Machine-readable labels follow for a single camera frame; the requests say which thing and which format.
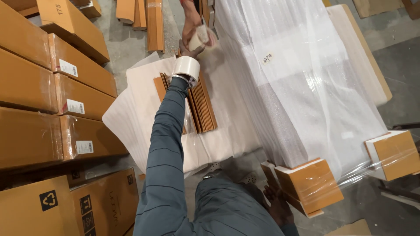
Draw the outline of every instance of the concrete floor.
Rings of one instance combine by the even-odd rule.
[[[115,18],[116,2],[98,0],[102,16],[92,22],[104,34],[111,61],[106,69],[116,77],[118,93],[127,87],[125,73],[137,61],[149,55],[146,52],[147,33],[133,31]],[[398,9],[365,19],[360,19],[352,0],[330,0],[333,5],[349,5],[359,27],[361,28],[373,55],[381,68],[391,89],[393,98],[379,107],[385,124],[388,127],[396,123],[415,122],[420,120],[420,21],[412,21],[404,9]],[[163,0],[166,53],[161,58],[174,55],[184,25],[184,13],[179,0]],[[413,137],[420,139],[420,131],[413,131]],[[240,159],[228,159],[222,167],[232,174],[231,178],[239,180],[250,171],[255,171],[261,180],[264,179],[259,163],[264,159],[262,150],[248,154]],[[87,166],[87,177],[91,178],[111,171],[136,167],[130,156],[123,158],[110,157],[106,161]],[[188,177],[185,180],[185,195],[188,206],[188,217],[194,216],[195,189],[206,170]],[[418,181],[409,176],[412,182]],[[137,179],[139,192],[142,182]],[[343,190],[344,200],[326,207],[324,215],[307,219],[293,209],[295,222],[301,236],[322,236],[345,224],[365,218],[373,235],[418,235],[420,230],[420,211],[394,200],[382,197],[377,188],[378,181],[365,178]]]

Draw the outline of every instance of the shoe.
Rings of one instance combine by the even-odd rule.
[[[210,172],[213,172],[217,169],[221,169],[222,166],[220,165],[220,162],[214,162],[210,164]]]
[[[251,172],[249,174],[247,174],[241,181],[239,181],[239,183],[251,183],[251,184],[255,184],[257,182],[257,174],[255,174],[255,172]]]

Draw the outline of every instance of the blue sleeve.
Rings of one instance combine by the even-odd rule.
[[[287,224],[281,226],[280,229],[284,233],[284,236],[299,236],[295,224]]]
[[[181,225],[187,226],[182,231],[189,228],[181,144],[187,87],[184,80],[173,78],[156,113],[133,235],[164,236]]]

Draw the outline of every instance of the hand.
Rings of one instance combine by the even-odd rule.
[[[264,188],[264,195],[271,203],[271,206],[269,207],[265,202],[265,207],[271,217],[273,217],[276,224],[279,227],[287,224],[293,224],[293,213],[291,212],[290,207],[284,198],[285,193],[279,189],[274,189],[273,187],[269,186],[264,186]]]
[[[190,52],[185,48],[185,45],[183,44],[182,40],[179,40],[179,50],[181,51],[181,56],[188,56],[197,59],[198,54],[202,53],[204,51],[204,48],[205,46],[202,45]]]
[[[182,30],[182,42],[188,49],[188,43],[195,33],[195,28],[202,25],[200,14],[197,12],[194,2],[187,0],[182,3],[185,13],[185,24]]]

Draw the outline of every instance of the packing tape roll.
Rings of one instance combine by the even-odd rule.
[[[186,74],[198,82],[198,76],[200,75],[200,64],[192,57],[179,57],[175,61],[175,68],[173,69],[172,74]]]

